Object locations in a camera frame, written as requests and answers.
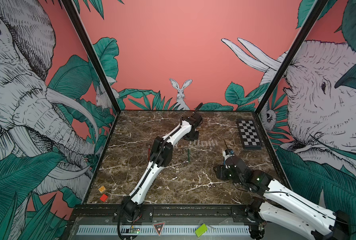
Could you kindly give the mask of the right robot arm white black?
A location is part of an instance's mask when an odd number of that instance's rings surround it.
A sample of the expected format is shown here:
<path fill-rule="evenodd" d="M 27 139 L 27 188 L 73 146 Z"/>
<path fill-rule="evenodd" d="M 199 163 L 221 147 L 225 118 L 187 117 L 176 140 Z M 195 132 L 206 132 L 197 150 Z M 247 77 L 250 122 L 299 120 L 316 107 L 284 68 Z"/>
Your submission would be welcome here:
<path fill-rule="evenodd" d="M 226 148 L 223 164 L 214 167 L 217 178 L 240 185 L 257 196 L 246 206 L 242 216 L 250 221 L 250 236 L 260 240 L 264 224 L 272 222 L 309 240 L 348 240 L 349 216 L 343 211 L 321 207 L 285 187 L 271 175 L 252 170 Z"/>

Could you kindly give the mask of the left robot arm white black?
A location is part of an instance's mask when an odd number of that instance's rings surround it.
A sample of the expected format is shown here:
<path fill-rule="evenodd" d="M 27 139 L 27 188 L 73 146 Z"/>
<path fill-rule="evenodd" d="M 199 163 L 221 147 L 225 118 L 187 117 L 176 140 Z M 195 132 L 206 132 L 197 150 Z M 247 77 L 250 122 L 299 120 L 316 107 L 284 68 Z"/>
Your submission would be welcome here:
<path fill-rule="evenodd" d="M 141 214 L 141 207 L 145 197 L 159 175 L 165 169 L 173 158 L 174 146 L 182 139 L 187 141 L 198 140 L 199 131 L 196 130 L 202 122 L 203 118 L 198 113 L 198 110 L 203 106 L 200 103 L 191 116 L 181 117 L 179 125 L 176 126 L 170 133 L 163 137 L 156 137 L 149 154 L 149 163 L 147 169 L 142 175 L 133 191 L 121 202 L 121 208 L 118 216 L 118 222 L 121 218 L 125 218 L 128 222 L 135 222 Z"/>

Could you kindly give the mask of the red carving knife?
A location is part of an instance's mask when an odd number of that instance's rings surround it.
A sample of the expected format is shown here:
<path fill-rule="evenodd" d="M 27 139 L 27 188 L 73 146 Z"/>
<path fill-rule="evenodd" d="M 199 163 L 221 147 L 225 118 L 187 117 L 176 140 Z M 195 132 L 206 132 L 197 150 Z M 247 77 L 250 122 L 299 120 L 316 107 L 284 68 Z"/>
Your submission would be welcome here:
<path fill-rule="evenodd" d="M 150 161 L 151 155 L 151 145 L 148 145 L 148 162 Z"/>

